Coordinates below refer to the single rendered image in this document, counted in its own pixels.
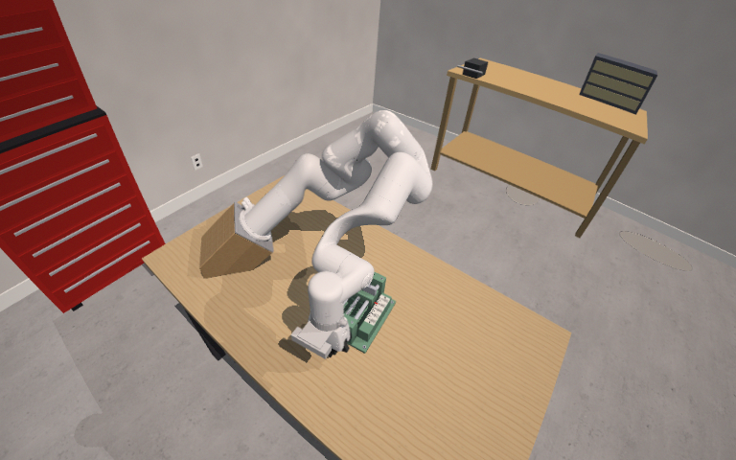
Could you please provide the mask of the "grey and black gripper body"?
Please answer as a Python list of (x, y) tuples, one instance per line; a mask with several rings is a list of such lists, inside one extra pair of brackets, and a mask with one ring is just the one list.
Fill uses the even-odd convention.
[(344, 340), (347, 338), (347, 341), (350, 339), (350, 328), (349, 324), (347, 324), (346, 327), (339, 326), (338, 329), (333, 330), (333, 333), (330, 335), (330, 337), (327, 339), (327, 343), (332, 345), (332, 349), (340, 352), (342, 351), (344, 347)]

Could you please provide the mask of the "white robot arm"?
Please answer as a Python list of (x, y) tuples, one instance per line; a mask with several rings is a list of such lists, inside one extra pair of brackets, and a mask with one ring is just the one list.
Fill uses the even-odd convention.
[(393, 224), (406, 201), (419, 204), (428, 198), (432, 178), (422, 147), (395, 114), (380, 110), (328, 145), (322, 153), (324, 162), (303, 154), (257, 204), (248, 197), (241, 203), (242, 228), (266, 242), (271, 230), (303, 201), (307, 189), (331, 201), (362, 186), (372, 172), (367, 157), (377, 148), (388, 159), (363, 203), (334, 220), (316, 246), (311, 262), (318, 273), (308, 284), (310, 321), (291, 334), (292, 341), (323, 358), (332, 350), (326, 342), (329, 336), (348, 324), (344, 302), (368, 287), (374, 276), (370, 263), (337, 244), (355, 227)]

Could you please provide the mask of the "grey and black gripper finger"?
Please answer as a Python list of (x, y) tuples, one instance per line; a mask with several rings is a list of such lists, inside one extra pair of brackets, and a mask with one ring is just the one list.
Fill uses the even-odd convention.
[[(342, 349), (342, 352), (347, 353), (348, 351), (349, 351), (349, 346), (348, 346), (348, 344), (346, 342), (346, 339), (345, 339), (345, 341), (344, 341), (344, 347)], [(334, 356), (336, 354), (336, 352), (337, 352), (336, 350), (332, 349), (332, 352), (329, 353), (329, 357)]]

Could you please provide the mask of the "green slide mechanism with black handwheel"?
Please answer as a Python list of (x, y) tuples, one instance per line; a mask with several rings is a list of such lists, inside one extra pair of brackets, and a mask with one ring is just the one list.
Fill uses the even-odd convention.
[(396, 304), (384, 293), (385, 282), (386, 277), (374, 271), (370, 285), (344, 302), (344, 317), (350, 328), (350, 339), (346, 342), (364, 354)]

